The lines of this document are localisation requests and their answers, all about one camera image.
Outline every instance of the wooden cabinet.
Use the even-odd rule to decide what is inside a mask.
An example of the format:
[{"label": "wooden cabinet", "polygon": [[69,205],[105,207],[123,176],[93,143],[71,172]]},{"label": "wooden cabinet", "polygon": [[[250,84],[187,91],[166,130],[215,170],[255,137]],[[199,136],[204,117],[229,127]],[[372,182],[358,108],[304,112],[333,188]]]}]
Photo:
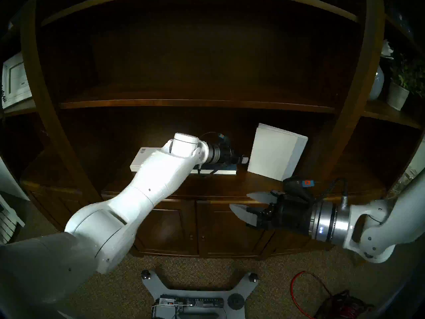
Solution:
[{"label": "wooden cabinet", "polygon": [[33,204],[59,230],[65,229],[71,216],[89,203],[82,193],[75,189],[54,188],[21,181],[21,185]]},{"label": "wooden cabinet", "polygon": [[272,232],[246,226],[229,204],[267,206],[255,201],[197,201],[199,254],[203,257],[258,256]]},{"label": "wooden cabinet", "polygon": [[196,256],[195,202],[160,202],[140,225],[135,246],[148,254]]},{"label": "wooden cabinet", "polygon": [[333,246],[329,242],[312,240],[309,236],[276,230],[261,252],[260,259],[263,260],[269,256],[295,254],[303,251],[330,250]]}]

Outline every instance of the white box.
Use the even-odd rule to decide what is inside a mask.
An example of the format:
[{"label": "white box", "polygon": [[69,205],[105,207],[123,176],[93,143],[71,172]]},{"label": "white box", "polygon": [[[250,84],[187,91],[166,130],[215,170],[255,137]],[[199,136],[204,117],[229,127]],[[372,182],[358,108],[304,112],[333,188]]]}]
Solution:
[{"label": "white box", "polygon": [[133,162],[130,165],[130,170],[133,172],[137,172],[143,163],[153,152],[156,150],[160,150],[160,147],[142,147],[139,152],[137,152],[136,156],[133,159]]},{"label": "white box", "polygon": [[284,180],[292,176],[308,137],[260,123],[248,171]]},{"label": "white box", "polygon": [[2,88],[5,96],[2,98],[3,108],[32,96],[21,52],[3,63]]}]

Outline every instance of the floor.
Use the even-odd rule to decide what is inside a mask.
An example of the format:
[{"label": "floor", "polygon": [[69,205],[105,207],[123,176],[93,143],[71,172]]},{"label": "floor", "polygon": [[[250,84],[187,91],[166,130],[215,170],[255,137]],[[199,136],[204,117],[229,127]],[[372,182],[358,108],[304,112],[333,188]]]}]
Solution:
[{"label": "floor", "polygon": [[[34,209],[20,231],[18,241],[55,233],[55,228]],[[62,302],[86,319],[148,319],[153,298],[144,288],[140,272],[155,269],[169,288],[204,290],[231,289],[248,271],[256,272],[260,283],[247,299],[246,318],[305,318],[294,306],[289,293],[292,277],[308,270],[320,277],[333,293],[349,289],[351,295],[379,305],[417,264],[425,238],[396,247],[382,264],[355,265],[349,251],[334,247],[296,255],[256,260],[196,259],[181,257],[143,258],[127,255],[110,274],[93,275]],[[310,276],[300,276],[294,294],[305,311],[313,315],[326,292]]]}]

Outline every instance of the black cable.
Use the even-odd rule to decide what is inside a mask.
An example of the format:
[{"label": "black cable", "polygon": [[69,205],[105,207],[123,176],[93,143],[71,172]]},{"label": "black cable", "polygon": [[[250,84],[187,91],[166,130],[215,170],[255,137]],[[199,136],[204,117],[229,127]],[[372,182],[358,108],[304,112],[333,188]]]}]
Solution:
[{"label": "black cable", "polygon": [[328,195],[328,194],[329,194],[329,192],[331,192],[331,191],[333,190],[333,188],[335,187],[335,185],[336,185],[339,181],[344,182],[344,189],[343,189],[343,191],[342,191],[342,195],[343,195],[343,196],[345,196],[345,197],[347,197],[347,196],[348,196],[348,185],[347,185],[347,180],[346,180],[345,178],[341,178],[341,177],[339,177],[339,178],[334,179],[334,181],[330,184],[330,186],[328,187],[328,189],[327,189],[326,191],[324,191],[324,192],[320,195],[320,197],[318,197],[318,198],[315,200],[315,203],[318,203],[319,201],[323,200],[323,199],[326,197],[326,195]]}]

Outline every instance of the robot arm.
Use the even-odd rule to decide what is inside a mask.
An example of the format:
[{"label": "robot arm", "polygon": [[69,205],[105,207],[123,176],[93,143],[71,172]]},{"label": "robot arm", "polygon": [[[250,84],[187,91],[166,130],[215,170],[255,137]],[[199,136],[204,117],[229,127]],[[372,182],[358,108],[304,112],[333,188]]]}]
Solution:
[{"label": "robot arm", "polygon": [[66,296],[95,271],[110,272],[130,250],[155,205],[174,193],[195,165],[211,157],[207,143],[176,133],[143,162],[118,196],[81,208],[64,233],[0,247],[0,275],[9,276],[29,303],[40,304]]},{"label": "robot arm", "polygon": [[197,137],[176,133],[143,162],[118,196],[81,208],[71,217],[65,232],[90,247],[98,272],[108,273],[121,262],[141,222],[179,188],[195,165],[206,160],[205,149]]},{"label": "robot arm", "polygon": [[[341,245],[355,251],[365,260],[382,263],[395,245],[413,242],[425,231],[425,170],[401,193],[395,203],[375,200],[366,205],[341,205],[315,200],[308,196],[299,180],[288,180],[285,193],[272,191],[248,194],[267,209],[230,205],[241,220],[254,228],[282,228],[310,236],[312,239]],[[360,241],[352,240],[356,222],[362,215],[366,221]]]}]

